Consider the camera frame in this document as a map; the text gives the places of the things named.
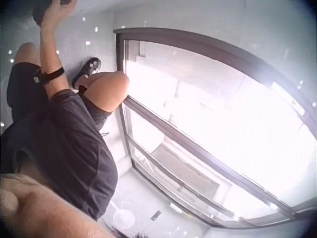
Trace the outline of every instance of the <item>wrist strap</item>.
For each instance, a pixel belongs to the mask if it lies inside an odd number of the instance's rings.
[[[48,84],[50,81],[62,76],[65,73],[64,68],[60,68],[58,71],[47,74],[41,73],[41,69],[36,72],[36,75],[33,77],[35,83],[41,83],[43,85]]]

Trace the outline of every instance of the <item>window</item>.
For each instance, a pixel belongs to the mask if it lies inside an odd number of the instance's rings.
[[[193,41],[189,46],[181,39],[167,40],[170,35],[158,40],[160,34],[152,34],[135,33],[146,41],[127,35],[129,40],[118,46],[124,51],[119,63],[131,81],[123,109],[136,168],[193,213],[224,227],[285,221],[314,206],[317,144],[311,125],[304,124],[309,110],[298,103],[304,100],[288,94],[296,102],[291,103],[279,95],[275,81],[261,84],[252,73],[229,66],[235,64],[234,55],[225,64],[218,56],[175,46],[192,48]],[[201,148],[219,167],[171,136]]]

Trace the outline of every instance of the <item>window frame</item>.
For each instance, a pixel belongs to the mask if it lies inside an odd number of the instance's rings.
[[[126,40],[159,43],[192,51],[226,64],[244,73],[245,75],[249,76],[250,78],[254,79],[258,83],[266,87],[271,87],[272,84],[276,82],[303,107],[303,109],[305,110],[305,113],[303,115],[300,115],[294,108],[293,109],[297,113],[298,117],[302,120],[302,122],[308,127],[310,132],[313,135],[316,135],[317,115],[315,114],[314,107],[306,99],[306,97],[299,90],[297,90],[296,86],[294,86],[283,74],[281,74],[271,65],[266,63],[264,60],[258,58],[257,56],[227,42],[212,37],[180,30],[164,28],[125,28],[114,30],[114,33],[116,34],[118,71],[126,71],[126,69],[124,68],[124,59],[128,53],[128,47],[125,44]],[[301,217],[303,214],[307,214],[307,212],[295,212],[290,206],[280,201],[273,194],[269,193],[249,178],[243,176],[242,174],[236,172],[229,166],[222,163],[220,160],[218,160],[216,157],[214,157],[212,154],[198,145],[193,139],[189,138],[187,135],[177,130],[167,121],[165,121],[149,109],[145,108],[142,104],[137,102],[132,97],[128,96],[123,103],[130,109],[134,110],[137,114],[143,117],[158,130],[163,132],[167,137],[174,140],[176,143],[192,153],[198,159],[202,160],[204,163],[209,165],[214,170],[218,171],[225,178],[227,178],[237,186],[241,187],[258,200],[262,201],[268,206],[270,206],[271,204],[275,204],[277,206],[277,211],[283,214],[285,217],[289,218],[290,220],[294,220]],[[133,153],[131,153],[129,143],[135,144],[136,142],[128,135],[128,124],[131,122],[127,119],[126,111],[124,110],[123,105],[120,105],[120,115],[128,154],[132,160],[133,167],[138,170],[138,172],[143,174],[142,171],[136,168],[136,162],[133,159]],[[242,220],[240,222],[249,228],[257,227],[246,220]],[[217,222],[209,223],[210,225],[219,225]]]

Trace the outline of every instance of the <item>white wall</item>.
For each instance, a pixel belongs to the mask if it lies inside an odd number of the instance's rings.
[[[317,101],[316,21],[295,1],[171,0],[116,12],[114,28],[162,27],[211,36],[264,59]]]

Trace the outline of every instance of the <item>bare skin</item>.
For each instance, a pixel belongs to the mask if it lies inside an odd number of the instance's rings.
[[[25,175],[2,175],[0,210],[1,218],[18,238],[114,237],[86,214]]]

